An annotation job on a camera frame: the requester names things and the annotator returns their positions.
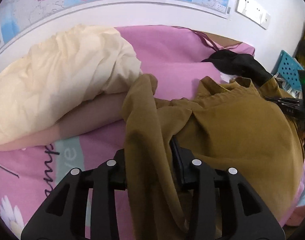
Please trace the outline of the mustard brown large shirt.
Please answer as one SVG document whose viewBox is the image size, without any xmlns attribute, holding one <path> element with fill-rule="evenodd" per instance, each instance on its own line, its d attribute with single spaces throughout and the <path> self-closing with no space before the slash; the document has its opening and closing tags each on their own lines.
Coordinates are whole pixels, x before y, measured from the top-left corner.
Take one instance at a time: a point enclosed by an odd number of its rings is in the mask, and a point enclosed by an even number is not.
<svg viewBox="0 0 305 240">
<path fill-rule="evenodd" d="M 235 167 L 284 224 L 303 174 L 298 122 L 267 97 L 285 97 L 275 79 L 257 88 L 238 77 L 220 85 L 204 77 L 193 100 L 154 97 L 157 79 L 140 76 L 123 103 L 125 169 L 136 239 L 184 239 L 191 195 L 180 193 L 169 142 L 212 168 Z"/>
</svg>

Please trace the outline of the turquoise perforated plastic basket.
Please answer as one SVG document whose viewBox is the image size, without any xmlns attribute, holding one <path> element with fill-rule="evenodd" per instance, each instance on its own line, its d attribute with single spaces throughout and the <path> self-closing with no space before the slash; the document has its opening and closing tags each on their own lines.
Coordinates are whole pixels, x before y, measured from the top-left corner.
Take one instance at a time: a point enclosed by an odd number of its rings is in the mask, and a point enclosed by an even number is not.
<svg viewBox="0 0 305 240">
<path fill-rule="evenodd" d="M 301 91 L 299 70 L 303 68 L 296 59 L 281 50 L 272 73 L 281 81 L 284 90 Z"/>
</svg>

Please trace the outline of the black garment on bed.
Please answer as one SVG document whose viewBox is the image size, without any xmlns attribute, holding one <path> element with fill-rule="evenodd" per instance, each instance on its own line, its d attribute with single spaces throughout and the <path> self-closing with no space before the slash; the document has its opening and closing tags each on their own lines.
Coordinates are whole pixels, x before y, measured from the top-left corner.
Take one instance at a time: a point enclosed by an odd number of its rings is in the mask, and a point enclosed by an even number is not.
<svg viewBox="0 0 305 240">
<path fill-rule="evenodd" d="M 238 54 L 230 50 L 218 50 L 208 59 L 209 62 L 220 72 L 227 75 L 235 75 L 251 79 L 257 86 L 261 87 L 273 76 L 250 54 Z"/>
</svg>

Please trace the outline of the pink printed bed sheet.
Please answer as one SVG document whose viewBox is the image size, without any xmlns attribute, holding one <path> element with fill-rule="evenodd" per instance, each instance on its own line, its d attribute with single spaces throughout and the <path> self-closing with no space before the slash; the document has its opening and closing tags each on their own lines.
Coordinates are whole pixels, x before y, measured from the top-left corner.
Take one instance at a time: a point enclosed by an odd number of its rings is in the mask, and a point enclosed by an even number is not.
<svg viewBox="0 0 305 240">
<path fill-rule="evenodd" d="M 193 100 L 204 77 L 220 85 L 240 77 L 224 74 L 214 64 L 202 62 L 214 52 L 226 49 L 253 56 L 255 51 L 244 43 L 223 47 L 205 33 L 180 27 L 117 30 L 141 62 L 140 76 L 149 74 L 157 79 L 154 97 L 167 101 Z M 0 144 L 0 239 L 22 239 L 24 227 L 71 169 L 92 170 L 113 159 L 121 149 L 125 158 L 126 123 L 122 109 L 128 91 L 101 93 L 82 102 L 49 128 Z M 276 105 L 283 112 L 282 104 Z M 305 122 L 294 119 L 305 131 Z M 91 198 L 90 192 L 85 239 L 91 239 Z M 136 239 L 127 188 L 115 192 L 115 204 L 119 239 Z"/>
</svg>

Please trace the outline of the cream folded duvet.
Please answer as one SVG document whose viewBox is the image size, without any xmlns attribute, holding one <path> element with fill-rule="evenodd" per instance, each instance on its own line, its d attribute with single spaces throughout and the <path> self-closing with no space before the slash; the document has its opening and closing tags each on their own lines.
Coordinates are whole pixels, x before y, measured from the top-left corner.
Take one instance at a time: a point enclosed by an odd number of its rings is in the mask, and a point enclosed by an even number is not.
<svg viewBox="0 0 305 240">
<path fill-rule="evenodd" d="M 128 91 L 140 65 L 113 27 L 80 24 L 33 45 L 0 73 L 0 144 L 49 128 L 101 93 Z"/>
</svg>

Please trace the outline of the white wall socket panel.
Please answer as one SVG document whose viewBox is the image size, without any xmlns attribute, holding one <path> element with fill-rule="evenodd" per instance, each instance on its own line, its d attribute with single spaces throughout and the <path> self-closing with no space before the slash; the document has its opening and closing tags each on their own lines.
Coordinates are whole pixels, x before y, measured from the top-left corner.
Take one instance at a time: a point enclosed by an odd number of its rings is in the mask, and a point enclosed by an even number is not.
<svg viewBox="0 0 305 240">
<path fill-rule="evenodd" d="M 265 30 L 269 27 L 271 17 L 256 1 L 237 0 L 236 12 Z"/>
</svg>

